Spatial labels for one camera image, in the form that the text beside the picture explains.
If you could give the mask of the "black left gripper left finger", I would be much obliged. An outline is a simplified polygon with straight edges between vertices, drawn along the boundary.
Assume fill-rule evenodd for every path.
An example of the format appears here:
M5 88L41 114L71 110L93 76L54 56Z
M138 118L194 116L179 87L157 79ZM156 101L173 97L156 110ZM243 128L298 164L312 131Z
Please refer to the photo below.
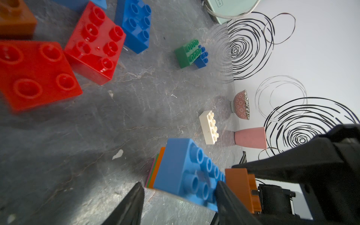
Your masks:
M144 188L137 182L102 225L139 225L144 203Z

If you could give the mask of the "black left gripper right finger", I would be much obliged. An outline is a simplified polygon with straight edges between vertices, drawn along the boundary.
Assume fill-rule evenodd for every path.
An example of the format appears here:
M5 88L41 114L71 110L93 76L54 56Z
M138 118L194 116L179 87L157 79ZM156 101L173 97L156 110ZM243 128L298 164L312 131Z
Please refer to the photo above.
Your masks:
M223 181L217 183L215 197L220 225L261 225Z

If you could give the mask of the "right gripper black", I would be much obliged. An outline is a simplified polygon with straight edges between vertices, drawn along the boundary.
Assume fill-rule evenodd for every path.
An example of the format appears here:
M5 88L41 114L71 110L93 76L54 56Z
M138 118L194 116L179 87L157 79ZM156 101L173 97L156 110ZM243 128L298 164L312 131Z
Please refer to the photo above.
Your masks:
M232 166L255 177L298 183L314 220L360 223L360 126L337 125L273 157Z

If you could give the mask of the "small brown lego brick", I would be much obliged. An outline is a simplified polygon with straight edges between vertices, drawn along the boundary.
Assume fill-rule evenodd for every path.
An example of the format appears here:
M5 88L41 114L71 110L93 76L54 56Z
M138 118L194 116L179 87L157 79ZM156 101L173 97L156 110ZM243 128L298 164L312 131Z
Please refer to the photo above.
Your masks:
M244 206L252 213L262 212L258 187L254 174L249 174L245 168L225 170L226 184Z

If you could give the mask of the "magenta lego brick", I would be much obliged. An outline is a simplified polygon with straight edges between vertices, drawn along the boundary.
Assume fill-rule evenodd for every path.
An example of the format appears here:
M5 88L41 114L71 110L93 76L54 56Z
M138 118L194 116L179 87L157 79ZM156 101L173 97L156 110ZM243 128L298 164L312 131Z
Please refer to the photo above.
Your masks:
M153 160L151 169L149 171L149 175L147 177L147 180L146 180L146 183L145 183L145 186L144 186L145 188L148 188L148 186L149 186L149 182L151 181L151 177L152 177L152 173L153 173L153 169L154 169L155 164L156 164L156 158L154 158L154 160Z

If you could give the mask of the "small blue lego brick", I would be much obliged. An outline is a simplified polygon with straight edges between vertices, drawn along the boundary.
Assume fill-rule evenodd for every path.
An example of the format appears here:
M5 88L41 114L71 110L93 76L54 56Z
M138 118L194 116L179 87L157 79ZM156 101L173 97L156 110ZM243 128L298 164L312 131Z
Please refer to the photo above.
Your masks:
M198 69L204 68L207 66L208 60L208 52L206 51L205 47L199 45L199 49L201 50L201 54L199 57L194 61L195 65Z

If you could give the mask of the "orange lego brick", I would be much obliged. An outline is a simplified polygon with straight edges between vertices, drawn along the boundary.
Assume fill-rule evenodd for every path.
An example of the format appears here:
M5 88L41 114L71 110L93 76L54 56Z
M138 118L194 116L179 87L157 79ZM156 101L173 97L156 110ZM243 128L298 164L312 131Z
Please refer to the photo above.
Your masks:
M154 189L154 183L155 183L155 179L156 176L158 174L159 171L159 167L163 158L163 155L165 153L166 148L162 147L160 150L160 153L157 155L157 157L154 159L153 165L152 165L152 170L151 173L149 175L146 187L150 188L150 189Z

